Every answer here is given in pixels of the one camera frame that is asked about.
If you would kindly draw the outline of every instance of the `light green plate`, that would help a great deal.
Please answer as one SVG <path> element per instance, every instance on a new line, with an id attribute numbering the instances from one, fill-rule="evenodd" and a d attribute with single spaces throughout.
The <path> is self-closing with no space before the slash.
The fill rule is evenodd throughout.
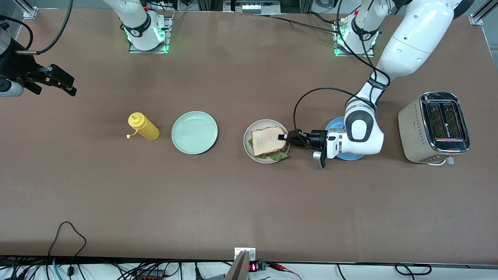
<path id="1" fill-rule="evenodd" d="M 215 143 L 218 126 L 210 115 L 193 111 L 179 117 L 171 131 L 173 144 L 186 154 L 203 153 Z"/>

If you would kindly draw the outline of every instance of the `red wire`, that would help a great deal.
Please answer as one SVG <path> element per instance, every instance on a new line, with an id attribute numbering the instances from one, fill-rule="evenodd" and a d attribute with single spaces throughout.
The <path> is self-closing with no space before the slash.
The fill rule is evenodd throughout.
<path id="1" fill-rule="evenodd" d="M 287 271 L 286 271 L 286 272 L 289 272 L 289 273 L 292 273 L 292 274 L 296 275 L 297 277 L 299 277 L 299 280 L 303 280 L 303 279 L 301 278 L 301 276 L 299 276 L 299 274 L 295 273 L 294 271 L 290 271 L 289 269 L 287 269 Z"/>

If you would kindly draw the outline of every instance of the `teal cable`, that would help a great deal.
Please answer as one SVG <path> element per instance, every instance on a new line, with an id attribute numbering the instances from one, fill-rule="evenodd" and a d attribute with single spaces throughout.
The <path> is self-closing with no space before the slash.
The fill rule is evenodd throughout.
<path id="1" fill-rule="evenodd" d="M 59 278 L 59 280 L 62 280 L 62 277 L 61 277 L 61 275 L 59 274 L 59 271 L 57 270 L 57 266 L 55 265 L 55 258 L 54 258 L 54 260 L 52 261 L 52 266 L 54 267 L 55 275 L 57 275 L 57 278 Z"/>

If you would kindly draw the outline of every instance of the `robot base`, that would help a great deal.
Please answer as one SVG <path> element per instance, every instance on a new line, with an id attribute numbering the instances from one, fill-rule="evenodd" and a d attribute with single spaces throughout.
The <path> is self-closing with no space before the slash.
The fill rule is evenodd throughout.
<path id="1" fill-rule="evenodd" d="M 162 17 L 164 20 L 159 21 L 159 28 L 156 29 L 156 35 L 161 39 L 165 38 L 164 41 L 159 43 L 157 47 L 151 50 L 139 50 L 135 46 L 133 46 L 130 39 L 128 38 L 128 53 L 168 53 L 169 43 L 171 40 L 171 26 L 173 25 L 173 18 L 164 17 L 163 15 L 159 15 L 159 17 Z"/>
<path id="2" fill-rule="evenodd" d="M 336 31 L 337 30 L 337 26 L 335 24 L 332 24 L 332 30 L 333 31 Z M 341 43 L 341 37 L 339 36 L 339 34 L 337 33 L 333 33 L 333 37 L 334 37 L 334 56 L 354 56 L 352 53 L 350 53 Z M 369 57 L 374 57 L 375 55 L 375 52 L 374 52 L 374 45 L 375 45 L 375 41 L 374 43 L 372 44 L 372 47 L 367 50 L 367 54 L 369 55 Z M 366 55 L 364 53 L 360 53 L 360 54 L 357 54 L 358 56 L 360 57 L 366 57 Z"/>

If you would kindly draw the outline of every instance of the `plate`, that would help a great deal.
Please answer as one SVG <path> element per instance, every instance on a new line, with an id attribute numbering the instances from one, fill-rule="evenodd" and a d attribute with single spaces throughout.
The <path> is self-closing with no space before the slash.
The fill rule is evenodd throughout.
<path id="1" fill-rule="evenodd" d="M 186 154 L 200 154 L 209 150 L 218 137 L 218 126 L 209 114 L 193 111 L 179 117 L 171 138 L 177 149 Z"/>
<path id="2" fill-rule="evenodd" d="M 281 123 L 279 123 L 277 121 L 259 120 L 255 123 L 253 123 L 252 125 L 250 125 L 248 127 L 248 129 L 246 130 L 246 133 L 244 134 L 244 148 L 246 149 L 246 153 L 248 153 L 248 156 L 250 156 L 252 159 L 254 159 L 255 161 L 257 161 L 259 163 L 272 164 L 272 163 L 278 162 L 277 160 L 273 160 L 270 157 L 259 158 L 259 157 L 254 156 L 254 153 L 252 151 L 252 147 L 249 145 L 249 139 L 251 139 L 251 134 L 250 134 L 251 131 L 262 130 L 262 129 L 270 128 L 270 127 L 281 127 L 285 131 L 286 134 L 289 133 L 289 131 L 287 131 L 285 126 L 283 126 Z M 289 148 L 290 148 L 290 143 L 287 143 L 287 147 L 285 148 L 284 153 L 288 153 Z"/>
<path id="3" fill-rule="evenodd" d="M 344 117 L 339 117 L 333 119 L 325 128 L 326 130 L 329 129 L 343 129 L 344 128 Z M 343 159 L 343 160 L 357 160 L 360 159 L 364 156 L 364 154 L 355 154 L 355 153 L 350 153 L 350 152 L 343 152 L 338 154 L 336 157 Z"/>

